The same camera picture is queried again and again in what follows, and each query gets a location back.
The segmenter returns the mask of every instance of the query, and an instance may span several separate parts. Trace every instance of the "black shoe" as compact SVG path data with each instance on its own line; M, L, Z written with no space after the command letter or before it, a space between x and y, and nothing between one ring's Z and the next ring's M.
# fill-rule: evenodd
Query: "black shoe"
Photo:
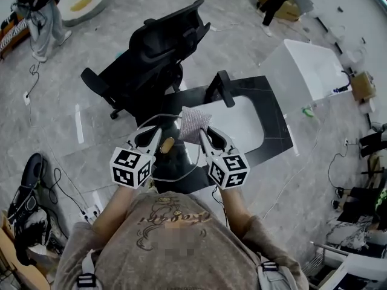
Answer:
M339 208L339 201L335 201L335 200L332 200L331 201L331 205L332 205L332 207L335 209L335 210L337 210L338 208Z
M336 195L337 195L337 197L339 199L343 198L343 195L344 195L344 189L343 188L338 187L338 188L336 188L336 190L334 192L336 192Z

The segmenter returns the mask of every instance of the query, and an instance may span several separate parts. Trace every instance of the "brown t-shirt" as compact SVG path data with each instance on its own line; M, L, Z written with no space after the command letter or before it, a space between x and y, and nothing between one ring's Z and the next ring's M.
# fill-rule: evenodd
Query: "brown t-shirt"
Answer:
M308 289L297 261L273 243L257 216L239 240L191 195L138 195L106 245L89 224L75 224L60 260L55 289L73 287L91 249L100 251L94 264L104 289L257 290L260 253L287 266L298 288Z

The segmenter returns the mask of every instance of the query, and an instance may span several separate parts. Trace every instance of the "gray tile floor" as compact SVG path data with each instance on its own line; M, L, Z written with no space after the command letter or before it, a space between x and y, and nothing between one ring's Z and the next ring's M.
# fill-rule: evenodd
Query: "gray tile floor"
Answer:
M80 73L87 66L101 72L127 49L131 34L145 19L162 17L194 1L110 0L101 14L73 27L73 36L64 46L53 45L48 62L40 65L40 79L30 96L31 107L22 98L34 82L28 73L35 63L29 41L0 63L2 209L8 207L19 186L28 157L37 151L50 162L47 179L53 181L53 169L62 168L65 172L60 186L79 203L90 205L95 190L103 204L108 201L116 188L109 174L109 159L136 124L124 112L112 121L111 108L86 87ZM207 85L221 69L235 79L258 75L259 64L285 38L311 39L314 44L326 46L320 27L309 18L297 23L275 20L271 25L275 37L267 37L259 27L262 18L255 12L255 2L205 0L200 14L216 31L209 31L197 51L183 62L183 85ZM83 126L82 144L76 132L77 108ZM242 190L249 209L261 217L266 215L264 222L275 238L302 262L310 255L310 240L324 241L324 225L333 215L330 200L334 191L328 182L328 165L336 152L345 153L345 137L351 142L367 130L365 117L350 93L319 102L314 111L314 118L301 111L287 115L296 149L252 169ZM361 185L359 172L364 168L357 148L351 146L346 158L335 161L331 179L344 187ZM70 230L78 218L77 208L58 189L57 194L60 219ZM199 195L224 218L208 190Z

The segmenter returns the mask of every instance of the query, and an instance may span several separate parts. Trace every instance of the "black chair at floor edge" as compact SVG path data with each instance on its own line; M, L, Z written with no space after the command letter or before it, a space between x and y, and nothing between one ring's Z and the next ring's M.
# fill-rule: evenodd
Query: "black chair at floor edge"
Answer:
M183 79L181 62L195 52L210 29L198 14L203 0L161 19L147 19L129 41L129 49L102 73L86 68L81 78L114 109L116 119L122 110L138 121L161 110L165 90L179 91Z

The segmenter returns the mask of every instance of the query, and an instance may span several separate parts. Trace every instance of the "person in gray pants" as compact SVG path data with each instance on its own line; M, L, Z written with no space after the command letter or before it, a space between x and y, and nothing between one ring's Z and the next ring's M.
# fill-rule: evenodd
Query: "person in gray pants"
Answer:
M32 29L37 29L39 35L33 48L32 56L39 62L46 62L48 44L51 34L62 45L70 36L71 31L65 31L62 17L54 0L16 0L18 13L30 20Z

